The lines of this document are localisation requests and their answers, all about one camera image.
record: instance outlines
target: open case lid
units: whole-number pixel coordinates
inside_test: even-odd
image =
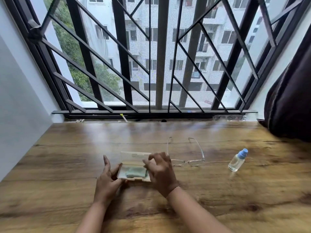
[[[126,177],[126,171],[130,167],[141,167],[145,164],[143,163],[143,159],[147,159],[151,153],[144,153],[144,152],[121,152],[120,156],[120,162],[122,163],[117,178],[124,178],[127,180],[142,180],[142,181],[150,181],[149,173],[147,172],[147,175],[145,178],[142,177],[133,177],[133,178],[127,178]]]

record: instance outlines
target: wood grain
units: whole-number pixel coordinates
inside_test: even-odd
[[[311,232],[311,146],[253,122],[54,124],[0,183],[0,232],[73,232],[92,203],[103,154],[166,151],[200,159],[174,167],[181,187],[236,232]],[[228,163],[249,156],[237,173]],[[187,232],[150,184],[131,182],[113,201],[104,232]]]

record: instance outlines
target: right hand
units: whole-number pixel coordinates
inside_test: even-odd
[[[173,170],[172,161],[165,152],[151,154],[148,160],[143,160],[143,162],[149,172],[151,182],[165,198],[173,189],[179,186]]]

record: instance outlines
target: left hand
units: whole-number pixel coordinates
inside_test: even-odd
[[[118,188],[125,180],[116,178],[121,164],[118,164],[114,169],[110,170],[110,162],[105,155],[104,162],[105,168],[103,173],[97,178],[93,203],[102,204],[105,208],[108,208]]]

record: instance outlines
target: white wall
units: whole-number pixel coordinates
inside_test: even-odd
[[[27,45],[0,0],[0,180],[63,117]]]
[[[267,93],[270,90],[271,86],[274,84],[274,82],[279,78],[279,76],[288,66],[290,61],[293,59],[310,25],[311,25],[311,6],[309,6],[309,9],[305,13],[304,17],[302,17],[294,34],[291,36],[286,47],[284,48],[283,52],[278,58],[278,61],[275,63],[268,78],[262,85],[257,97],[255,98],[254,102],[249,108],[250,110],[258,111],[257,117],[254,117],[254,115],[252,116],[250,115],[248,116],[248,120],[254,121],[256,118],[264,119],[263,112]]]

